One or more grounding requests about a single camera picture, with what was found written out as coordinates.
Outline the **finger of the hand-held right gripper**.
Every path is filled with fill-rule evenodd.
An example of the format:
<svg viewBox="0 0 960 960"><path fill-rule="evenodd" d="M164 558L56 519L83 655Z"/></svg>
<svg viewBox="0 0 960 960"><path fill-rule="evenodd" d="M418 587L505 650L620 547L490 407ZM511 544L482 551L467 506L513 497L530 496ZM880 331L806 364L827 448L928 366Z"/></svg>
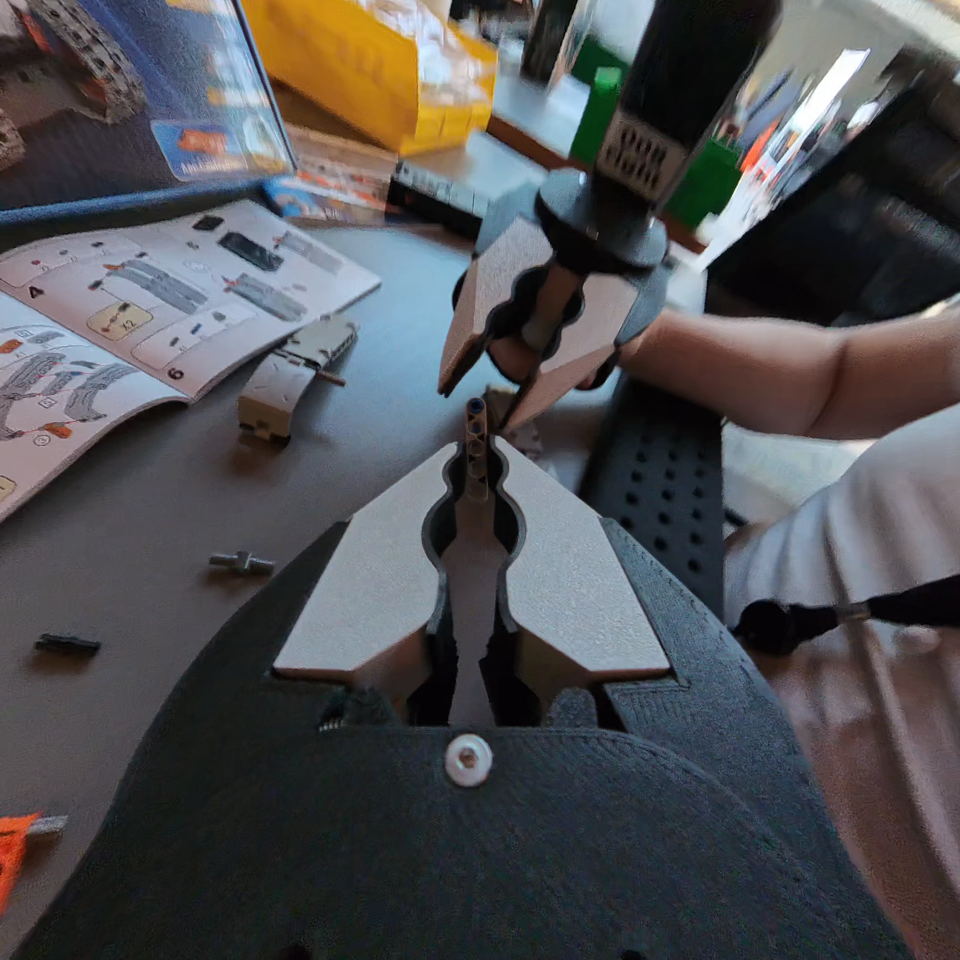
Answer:
<svg viewBox="0 0 960 960"><path fill-rule="evenodd" d="M534 420L607 362L638 298L626 278L594 273L582 285L582 313L558 330L556 349L538 361L506 415L502 432Z"/></svg>
<svg viewBox="0 0 960 960"><path fill-rule="evenodd" d="M495 340L519 331L530 317L553 255L542 228L517 217L471 260L440 358L441 396L450 396Z"/></svg>

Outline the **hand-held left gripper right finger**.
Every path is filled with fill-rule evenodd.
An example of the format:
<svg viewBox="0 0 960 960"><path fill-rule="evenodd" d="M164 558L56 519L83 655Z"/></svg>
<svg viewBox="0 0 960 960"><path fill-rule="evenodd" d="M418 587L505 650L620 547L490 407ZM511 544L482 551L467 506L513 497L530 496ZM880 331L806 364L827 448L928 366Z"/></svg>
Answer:
<svg viewBox="0 0 960 960"><path fill-rule="evenodd" d="M487 697L537 726L564 690L660 680L670 660L603 518L508 441L489 443L497 573Z"/></svg>

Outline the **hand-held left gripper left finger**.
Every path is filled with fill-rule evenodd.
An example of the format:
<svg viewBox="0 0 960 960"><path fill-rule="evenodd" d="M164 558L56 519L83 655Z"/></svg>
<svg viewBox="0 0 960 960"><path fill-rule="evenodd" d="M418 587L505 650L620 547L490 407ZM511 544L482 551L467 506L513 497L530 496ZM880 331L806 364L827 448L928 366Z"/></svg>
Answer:
<svg viewBox="0 0 960 960"><path fill-rule="evenodd" d="M458 653L442 554L457 533L461 495L455 441L356 510L272 671L374 690L414 725L447 726Z"/></svg>

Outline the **small grey toy brick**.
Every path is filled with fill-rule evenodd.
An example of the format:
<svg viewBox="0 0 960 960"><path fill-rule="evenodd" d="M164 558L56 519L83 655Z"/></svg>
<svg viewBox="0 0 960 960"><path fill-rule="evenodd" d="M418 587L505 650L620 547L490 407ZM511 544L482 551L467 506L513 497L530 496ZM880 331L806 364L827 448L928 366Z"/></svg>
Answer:
<svg viewBox="0 0 960 960"><path fill-rule="evenodd" d="M474 398L480 398L486 403L482 396L474 396ZM463 454L464 493L472 502L484 503L489 498L489 431L487 403L485 413L479 416L471 416L467 410L467 404L465 404Z"/></svg>

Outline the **person's right forearm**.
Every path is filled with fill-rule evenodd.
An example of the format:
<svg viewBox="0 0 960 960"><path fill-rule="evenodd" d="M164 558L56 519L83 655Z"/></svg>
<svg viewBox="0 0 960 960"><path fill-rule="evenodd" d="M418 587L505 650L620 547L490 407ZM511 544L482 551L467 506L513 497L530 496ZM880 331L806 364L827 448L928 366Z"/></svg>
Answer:
<svg viewBox="0 0 960 960"><path fill-rule="evenodd" d="M664 309L619 367L751 431L874 440L958 403L958 307L847 328Z"/></svg>

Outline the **grey desk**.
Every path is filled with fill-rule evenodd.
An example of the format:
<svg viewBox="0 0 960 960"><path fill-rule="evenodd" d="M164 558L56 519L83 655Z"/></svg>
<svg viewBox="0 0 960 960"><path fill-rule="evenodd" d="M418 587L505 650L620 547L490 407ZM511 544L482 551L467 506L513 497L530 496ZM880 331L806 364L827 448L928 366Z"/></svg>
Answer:
<svg viewBox="0 0 960 960"><path fill-rule="evenodd" d="M501 382L487 360L448 399L439 362L472 244L436 226L327 229L381 286L342 388L315 383L287 445L243 434L238 367L192 405L114 428L2 523L2 815L67 815L30 849L2 917L9 958L83 858L169 692L268 580L223 575L245 550L279 573L333 522L462 437L467 398ZM37 653L40 635L101 642L90 658Z"/></svg>

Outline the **person's right hand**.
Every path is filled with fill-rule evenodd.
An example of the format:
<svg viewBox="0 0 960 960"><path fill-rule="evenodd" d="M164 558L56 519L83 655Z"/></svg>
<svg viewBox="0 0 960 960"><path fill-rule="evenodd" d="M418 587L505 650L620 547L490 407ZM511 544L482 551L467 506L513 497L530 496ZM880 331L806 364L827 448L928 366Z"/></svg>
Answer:
<svg viewBox="0 0 960 960"><path fill-rule="evenodd" d="M541 355L520 336L492 340L486 355L498 374L514 385L521 385L541 362Z"/></svg>

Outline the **black electronic module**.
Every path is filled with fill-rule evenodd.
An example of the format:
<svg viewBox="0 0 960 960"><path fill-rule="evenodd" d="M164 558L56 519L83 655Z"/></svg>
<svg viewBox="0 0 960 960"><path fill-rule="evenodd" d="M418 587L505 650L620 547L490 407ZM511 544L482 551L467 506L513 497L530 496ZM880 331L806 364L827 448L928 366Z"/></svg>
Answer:
<svg viewBox="0 0 960 960"><path fill-rule="evenodd" d="M461 181L400 159L390 176L387 203L463 239L477 239L490 199Z"/></svg>

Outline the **green storage bin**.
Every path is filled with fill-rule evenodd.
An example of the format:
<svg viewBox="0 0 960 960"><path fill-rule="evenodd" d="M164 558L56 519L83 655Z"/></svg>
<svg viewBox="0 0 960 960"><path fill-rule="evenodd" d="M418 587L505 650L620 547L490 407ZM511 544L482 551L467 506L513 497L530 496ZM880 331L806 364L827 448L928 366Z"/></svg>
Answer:
<svg viewBox="0 0 960 960"><path fill-rule="evenodd" d="M629 65L592 35L582 43L572 77L590 85L580 124L569 149L572 162L589 167L614 115L621 83ZM665 211L695 232L708 216L720 214L741 179L739 152L711 138L702 147L669 198Z"/></svg>

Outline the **grey toy panel assembly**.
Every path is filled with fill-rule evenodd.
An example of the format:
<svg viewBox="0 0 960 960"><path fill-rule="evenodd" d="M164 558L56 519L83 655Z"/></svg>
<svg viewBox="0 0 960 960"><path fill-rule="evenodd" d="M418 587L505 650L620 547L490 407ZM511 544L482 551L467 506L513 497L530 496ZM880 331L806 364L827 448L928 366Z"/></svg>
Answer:
<svg viewBox="0 0 960 960"><path fill-rule="evenodd" d="M517 398L515 389L493 383L486 385L484 400L487 407L489 429L502 436L521 454L534 462L544 457L544 444L535 418L524 421L519 426L508 428L510 411Z"/></svg>
<svg viewBox="0 0 960 960"><path fill-rule="evenodd" d="M311 386L343 388L339 364L353 348L359 323L345 313L323 316L276 346L246 381L237 398L240 429L260 441L287 445L294 414Z"/></svg>

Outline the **black perforated chair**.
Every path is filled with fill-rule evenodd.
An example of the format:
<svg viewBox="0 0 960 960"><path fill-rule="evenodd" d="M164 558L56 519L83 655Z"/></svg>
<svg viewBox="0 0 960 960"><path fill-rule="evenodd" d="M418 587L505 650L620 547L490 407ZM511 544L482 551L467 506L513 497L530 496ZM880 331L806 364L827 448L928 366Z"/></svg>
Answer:
<svg viewBox="0 0 960 960"><path fill-rule="evenodd" d="M722 418L621 376L579 496L724 617Z"/></svg>

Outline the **blue cover booklet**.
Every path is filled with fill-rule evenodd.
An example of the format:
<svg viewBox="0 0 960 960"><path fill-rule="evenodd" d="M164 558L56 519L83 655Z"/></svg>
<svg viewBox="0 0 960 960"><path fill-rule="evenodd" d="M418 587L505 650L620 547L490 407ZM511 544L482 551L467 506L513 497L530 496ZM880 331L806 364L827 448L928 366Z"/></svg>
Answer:
<svg viewBox="0 0 960 960"><path fill-rule="evenodd" d="M316 227L369 229L397 219L388 202L396 153L304 126L287 126L286 133L295 172L263 186L278 215Z"/></svg>

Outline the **black foam microphone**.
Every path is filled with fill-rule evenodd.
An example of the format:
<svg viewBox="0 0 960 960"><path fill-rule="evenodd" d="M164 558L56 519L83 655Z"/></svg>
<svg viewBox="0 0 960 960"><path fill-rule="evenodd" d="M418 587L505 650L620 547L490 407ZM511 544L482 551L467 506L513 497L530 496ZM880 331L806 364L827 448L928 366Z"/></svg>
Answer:
<svg viewBox="0 0 960 960"><path fill-rule="evenodd" d="M804 606L774 600L756 601L746 606L731 631L751 650L786 657L802 644L838 627L864 621L903 627L957 629L959 576L923 583L897 593L876 595L860 602Z"/></svg>

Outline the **yellow plastic bin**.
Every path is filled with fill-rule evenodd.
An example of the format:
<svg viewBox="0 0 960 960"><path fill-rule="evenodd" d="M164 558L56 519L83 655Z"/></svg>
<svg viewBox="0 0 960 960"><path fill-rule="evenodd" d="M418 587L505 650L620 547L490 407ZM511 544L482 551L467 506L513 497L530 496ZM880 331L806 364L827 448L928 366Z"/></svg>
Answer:
<svg viewBox="0 0 960 960"><path fill-rule="evenodd" d="M270 78L403 157L484 133L498 52L416 1L245 1Z"/></svg>

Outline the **person's pale pink shirt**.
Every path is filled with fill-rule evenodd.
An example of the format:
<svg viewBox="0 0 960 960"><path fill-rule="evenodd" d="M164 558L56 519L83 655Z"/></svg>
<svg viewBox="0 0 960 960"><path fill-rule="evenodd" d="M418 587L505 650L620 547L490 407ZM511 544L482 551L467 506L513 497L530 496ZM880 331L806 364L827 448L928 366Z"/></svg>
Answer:
<svg viewBox="0 0 960 960"><path fill-rule="evenodd" d="M754 602L864 603L958 576L958 406L727 543L729 627ZM917 958L959 954L958 626L843 623L760 656L854 864Z"/></svg>

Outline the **open instruction booklet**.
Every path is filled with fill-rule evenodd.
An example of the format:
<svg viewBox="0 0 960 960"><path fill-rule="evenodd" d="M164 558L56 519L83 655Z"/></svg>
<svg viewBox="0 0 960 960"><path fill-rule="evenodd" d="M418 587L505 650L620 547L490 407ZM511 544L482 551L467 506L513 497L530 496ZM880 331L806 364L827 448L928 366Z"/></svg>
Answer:
<svg viewBox="0 0 960 960"><path fill-rule="evenodd" d="M251 199L2 253L2 519L116 426L197 402L381 283Z"/></svg>

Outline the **blue toy robot kit box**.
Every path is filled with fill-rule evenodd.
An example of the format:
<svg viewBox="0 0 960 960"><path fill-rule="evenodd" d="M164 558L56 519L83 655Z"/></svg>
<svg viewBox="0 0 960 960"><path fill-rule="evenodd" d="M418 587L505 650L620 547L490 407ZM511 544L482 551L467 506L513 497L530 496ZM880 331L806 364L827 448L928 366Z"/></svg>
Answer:
<svg viewBox="0 0 960 960"><path fill-rule="evenodd" d="M3 229L295 169L242 2L1 3Z"/></svg>

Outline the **orange brick with grey pin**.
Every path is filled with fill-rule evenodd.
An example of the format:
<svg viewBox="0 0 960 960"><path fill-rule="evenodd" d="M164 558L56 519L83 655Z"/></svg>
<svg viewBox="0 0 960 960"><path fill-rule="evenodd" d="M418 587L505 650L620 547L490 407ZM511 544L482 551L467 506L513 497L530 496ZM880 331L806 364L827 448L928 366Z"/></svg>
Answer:
<svg viewBox="0 0 960 960"><path fill-rule="evenodd" d="M20 880L31 844L60 837L69 822L67 815L40 811L1 818L1 915Z"/></svg>

